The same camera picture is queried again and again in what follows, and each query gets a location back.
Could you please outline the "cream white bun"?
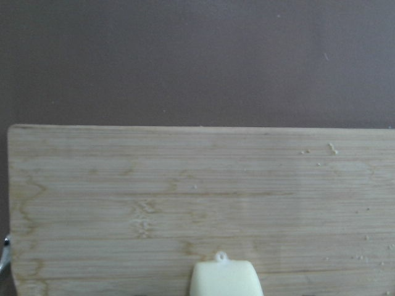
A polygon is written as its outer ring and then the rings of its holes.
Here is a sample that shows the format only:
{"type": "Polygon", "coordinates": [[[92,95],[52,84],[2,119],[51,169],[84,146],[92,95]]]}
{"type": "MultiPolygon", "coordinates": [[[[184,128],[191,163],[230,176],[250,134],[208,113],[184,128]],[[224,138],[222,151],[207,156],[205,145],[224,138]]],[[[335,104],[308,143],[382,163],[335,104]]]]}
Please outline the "cream white bun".
{"type": "Polygon", "coordinates": [[[190,295],[263,295],[259,277],[252,263],[231,260],[219,251],[212,261],[195,264],[189,286],[190,295]]]}

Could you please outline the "wooden cutting board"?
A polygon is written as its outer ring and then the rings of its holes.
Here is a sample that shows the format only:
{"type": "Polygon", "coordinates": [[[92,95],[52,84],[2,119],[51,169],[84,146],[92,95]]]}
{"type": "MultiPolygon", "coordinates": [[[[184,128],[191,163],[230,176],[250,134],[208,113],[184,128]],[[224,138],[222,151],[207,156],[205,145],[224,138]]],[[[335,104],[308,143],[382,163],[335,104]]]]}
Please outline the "wooden cutting board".
{"type": "Polygon", "coordinates": [[[250,261],[265,295],[394,294],[391,129],[13,125],[19,295],[187,295],[250,261]]]}

